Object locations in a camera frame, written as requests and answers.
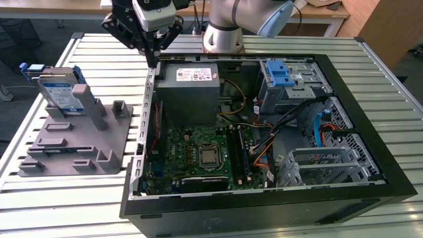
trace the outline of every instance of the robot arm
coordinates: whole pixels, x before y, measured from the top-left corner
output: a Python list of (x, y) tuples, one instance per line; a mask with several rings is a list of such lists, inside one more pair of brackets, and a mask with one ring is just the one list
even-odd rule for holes
[[(112, 0), (112, 12), (103, 28), (129, 48), (145, 56), (148, 67), (156, 67), (160, 50), (167, 49), (183, 30), (183, 18), (176, 10), (187, 8), (193, 0)], [(157, 37), (157, 30), (167, 32)]]
[(209, 25), (203, 45), (211, 53), (243, 50), (241, 29), (274, 37), (282, 31), (294, 9), (291, 0), (212, 0)]
[[(160, 50), (167, 49), (183, 31), (176, 10), (195, 0), (112, 0), (112, 12), (101, 25), (112, 36), (145, 56), (148, 67), (156, 67)], [(211, 53), (243, 50), (241, 28), (263, 37), (274, 37), (292, 13), (292, 0), (212, 0), (209, 25), (203, 38)], [(167, 32), (157, 37), (157, 30)]]

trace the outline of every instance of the blue hard drive label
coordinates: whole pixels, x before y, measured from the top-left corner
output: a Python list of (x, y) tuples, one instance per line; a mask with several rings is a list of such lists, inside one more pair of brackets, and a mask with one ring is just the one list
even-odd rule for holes
[(57, 107), (67, 114), (80, 114), (84, 107), (79, 99), (72, 95), (72, 86), (68, 83), (44, 83), (44, 88), (51, 96)]

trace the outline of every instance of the blue cable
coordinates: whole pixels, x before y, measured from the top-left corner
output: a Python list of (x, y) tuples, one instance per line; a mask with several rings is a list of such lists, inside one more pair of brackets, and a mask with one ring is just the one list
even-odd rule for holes
[[(330, 110), (324, 110), (324, 114), (330, 114), (330, 113), (331, 113)], [(315, 131), (315, 138), (316, 138), (318, 147), (322, 147), (322, 140), (320, 140), (320, 133), (319, 133), (322, 116), (323, 116), (323, 114), (318, 113), (316, 117), (315, 117), (315, 121), (314, 121), (314, 131)]]

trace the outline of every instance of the aluminum table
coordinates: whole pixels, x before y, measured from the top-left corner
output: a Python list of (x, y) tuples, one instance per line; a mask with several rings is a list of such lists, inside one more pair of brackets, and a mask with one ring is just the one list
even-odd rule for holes
[[(135, 106), (121, 171), (105, 176), (21, 178), (19, 164), (48, 115), (35, 100), (0, 160), (0, 237), (144, 237), (119, 218), (125, 169), (135, 150), (147, 63), (107, 34), (75, 34), (56, 66), (77, 64), (103, 104)], [(423, 237), (423, 108), (366, 43), (352, 38), (244, 38), (248, 53), (327, 54), (418, 192), (343, 224), (292, 227), (220, 237)], [(201, 52), (200, 37), (180, 36), (172, 53)]]

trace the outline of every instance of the desk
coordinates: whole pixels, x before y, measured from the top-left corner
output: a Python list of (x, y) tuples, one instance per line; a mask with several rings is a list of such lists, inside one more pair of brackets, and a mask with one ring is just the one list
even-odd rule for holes
[[(109, 13), (109, 0), (1, 0), (0, 14), (3, 18), (29, 18), (29, 19), (89, 19), (103, 20)], [(197, 2), (197, 10), (201, 11), (203, 3)], [(183, 9), (179, 14), (193, 20), (193, 7)], [(208, 20), (209, 6), (205, 5), (205, 19)], [(302, 9), (303, 24), (328, 24), (324, 36), (335, 37), (343, 21), (350, 17), (350, 13), (342, 6), (336, 11), (324, 7), (315, 8), (307, 5)], [(299, 14), (288, 21), (299, 23)]]
[[(244, 44), (248, 53), (328, 55), (419, 192), (404, 202), (382, 206), (346, 223), (252, 231), (245, 237), (422, 237), (423, 108), (371, 49), (352, 38), (245, 36)], [(181, 35), (167, 51), (199, 53), (201, 38)], [(133, 139), (140, 125), (145, 58), (111, 35), (85, 34), (81, 39), (71, 39), (56, 66), (73, 64), (81, 68), (92, 93), (104, 104), (125, 100), (135, 106), (137, 117), (133, 117), (128, 135), (128, 139)], [(131, 222), (119, 218), (131, 156), (124, 157), (121, 172), (116, 175), (40, 178), (16, 175), (31, 146), (27, 143), (33, 142), (45, 121), (44, 106), (39, 96), (0, 159), (0, 231), (5, 233), (1, 238), (144, 237)], [(125, 151), (133, 151), (135, 146), (136, 143), (128, 141)]]

